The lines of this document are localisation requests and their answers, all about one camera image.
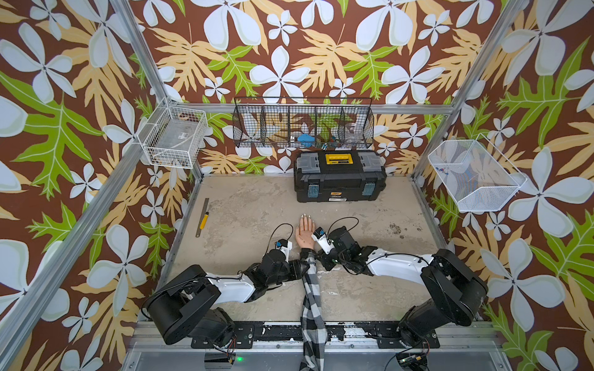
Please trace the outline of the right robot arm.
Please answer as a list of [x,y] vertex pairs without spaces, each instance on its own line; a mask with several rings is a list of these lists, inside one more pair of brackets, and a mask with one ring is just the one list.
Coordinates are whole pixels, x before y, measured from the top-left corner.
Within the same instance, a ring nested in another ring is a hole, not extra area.
[[317,259],[327,271],[340,264],[353,275],[392,277],[424,285],[430,299],[409,309],[396,329],[396,340],[405,346],[422,343],[449,323],[470,326],[487,297],[485,281],[447,249],[417,255],[362,247],[346,227],[329,234],[319,227],[312,239],[321,247]]

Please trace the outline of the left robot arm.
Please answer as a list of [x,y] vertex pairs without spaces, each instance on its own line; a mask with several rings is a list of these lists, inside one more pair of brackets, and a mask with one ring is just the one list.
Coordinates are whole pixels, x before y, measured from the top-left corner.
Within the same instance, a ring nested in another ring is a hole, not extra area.
[[281,249],[270,250],[235,276],[212,275],[194,264],[150,296],[142,309],[168,346],[192,338],[199,347],[222,348],[232,342],[236,325],[219,305],[256,301],[307,271],[305,261],[290,261]]

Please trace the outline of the black wrist watch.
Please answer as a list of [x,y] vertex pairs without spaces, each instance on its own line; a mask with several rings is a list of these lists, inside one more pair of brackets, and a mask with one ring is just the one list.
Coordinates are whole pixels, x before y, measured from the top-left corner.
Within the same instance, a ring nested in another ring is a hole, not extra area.
[[315,277],[317,274],[316,252],[314,249],[302,248],[299,253],[300,278]]

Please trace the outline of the plaid sleeved mannequin forearm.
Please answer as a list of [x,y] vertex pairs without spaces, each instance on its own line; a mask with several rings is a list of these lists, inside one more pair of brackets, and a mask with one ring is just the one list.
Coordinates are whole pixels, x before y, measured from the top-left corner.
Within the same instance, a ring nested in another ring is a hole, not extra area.
[[301,315],[303,358],[299,369],[323,370],[328,332],[321,311],[320,283],[317,274],[315,277],[306,277],[302,281],[305,289]]

